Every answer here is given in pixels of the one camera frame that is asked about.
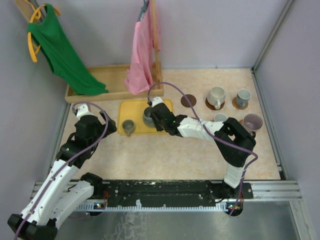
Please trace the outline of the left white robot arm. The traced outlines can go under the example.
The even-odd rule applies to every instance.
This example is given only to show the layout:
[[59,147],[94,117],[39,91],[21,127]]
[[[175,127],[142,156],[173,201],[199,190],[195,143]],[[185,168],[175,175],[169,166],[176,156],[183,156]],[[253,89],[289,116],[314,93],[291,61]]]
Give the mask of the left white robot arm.
[[21,213],[12,214],[7,221],[16,240],[53,240],[64,220],[82,202],[103,195],[102,178],[88,172],[62,196],[64,187],[84,162],[92,157],[99,142],[117,130],[115,121],[104,110],[100,111],[100,115],[105,124],[89,110],[76,113],[78,122],[75,132],[60,147],[44,183]]

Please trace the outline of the dark teal mug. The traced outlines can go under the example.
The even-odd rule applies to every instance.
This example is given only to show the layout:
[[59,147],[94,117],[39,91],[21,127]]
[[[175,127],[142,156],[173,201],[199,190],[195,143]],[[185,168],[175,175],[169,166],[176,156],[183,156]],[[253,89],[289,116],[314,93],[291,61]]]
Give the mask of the dark teal mug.
[[142,114],[142,120],[146,126],[154,128],[155,124],[154,124],[154,121],[151,117],[151,111],[152,111],[151,106],[145,108],[143,111],[143,114]]

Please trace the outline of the large white mug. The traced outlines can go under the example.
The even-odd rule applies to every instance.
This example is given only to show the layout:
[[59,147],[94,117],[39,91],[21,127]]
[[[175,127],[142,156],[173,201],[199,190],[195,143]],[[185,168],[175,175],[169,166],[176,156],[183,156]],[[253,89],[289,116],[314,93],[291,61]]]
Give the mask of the large white mug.
[[216,103],[217,100],[223,102],[226,98],[226,92],[222,87],[216,86],[213,87],[207,94],[208,101],[211,105],[220,105],[220,103]]

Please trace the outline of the pink lettered mug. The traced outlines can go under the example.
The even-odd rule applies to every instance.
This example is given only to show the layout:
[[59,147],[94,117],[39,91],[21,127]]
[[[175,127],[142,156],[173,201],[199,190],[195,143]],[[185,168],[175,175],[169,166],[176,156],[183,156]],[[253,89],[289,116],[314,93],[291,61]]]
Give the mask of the pink lettered mug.
[[214,122],[225,122],[227,119],[228,116],[224,113],[217,113],[213,118]]

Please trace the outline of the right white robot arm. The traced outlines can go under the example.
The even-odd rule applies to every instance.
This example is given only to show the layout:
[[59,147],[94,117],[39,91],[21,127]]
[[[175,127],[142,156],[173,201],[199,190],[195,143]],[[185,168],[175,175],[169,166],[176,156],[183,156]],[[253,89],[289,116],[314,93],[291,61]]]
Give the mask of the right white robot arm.
[[207,140],[217,145],[227,162],[223,192],[227,197],[235,198],[241,192],[248,157],[253,155],[258,158],[254,153],[255,138],[233,117],[226,121],[203,121],[199,117],[174,115],[164,102],[148,104],[151,107],[150,117],[158,132]]

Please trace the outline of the grey blue mug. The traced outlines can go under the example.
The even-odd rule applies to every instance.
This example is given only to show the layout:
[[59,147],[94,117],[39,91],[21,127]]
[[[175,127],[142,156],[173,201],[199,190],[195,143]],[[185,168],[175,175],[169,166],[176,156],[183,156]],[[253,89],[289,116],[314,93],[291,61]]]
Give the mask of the grey blue mug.
[[243,108],[246,102],[249,102],[251,97],[252,97],[252,93],[248,89],[242,88],[237,93],[236,103]]

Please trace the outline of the purple glass cup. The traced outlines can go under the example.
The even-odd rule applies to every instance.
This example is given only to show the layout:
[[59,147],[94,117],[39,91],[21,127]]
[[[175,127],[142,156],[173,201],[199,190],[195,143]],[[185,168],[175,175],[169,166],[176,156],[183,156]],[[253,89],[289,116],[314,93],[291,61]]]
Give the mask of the purple glass cup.
[[254,113],[247,114],[243,121],[242,126],[250,133],[257,132],[260,130],[263,126],[263,120],[262,118]]

